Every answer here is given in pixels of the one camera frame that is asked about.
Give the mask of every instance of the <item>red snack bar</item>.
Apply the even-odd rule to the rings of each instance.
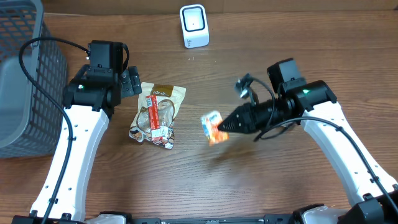
[[[148,113],[150,119],[150,131],[152,141],[162,140],[162,132],[160,131],[159,115],[157,113],[157,102],[155,95],[146,96],[148,105]]]

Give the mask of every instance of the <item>small orange package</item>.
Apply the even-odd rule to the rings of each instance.
[[[212,111],[201,117],[201,125],[211,146],[229,139],[228,133],[219,131],[217,128],[221,122],[223,119],[218,111]]]

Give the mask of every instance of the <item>snack bag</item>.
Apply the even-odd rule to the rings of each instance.
[[[200,120],[210,146],[229,139],[228,133],[219,131],[217,128],[223,122],[220,112],[212,111],[203,115]]]
[[[174,146],[174,119],[185,98],[185,88],[172,85],[141,83],[138,113],[130,125],[130,138],[150,141],[172,149]]]

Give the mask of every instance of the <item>blue-gray plastic bin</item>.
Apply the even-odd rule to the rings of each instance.
[[[19,48],[32,38],[50,36],[39,0],[0,1],[0,158],[51,154],[58,143],[62,115],[26,79]],[[25,50],[30,75],[62,103],[67,62],[54,41]]]

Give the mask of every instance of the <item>red stick packet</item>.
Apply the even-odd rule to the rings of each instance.
[[[159,115],[157,113],[157,102],[155,95],[146,96],[148,105],[149,119],[150,119],[150,132],[152,141],[160,141],[163,139],[162,132],[160,131]]]

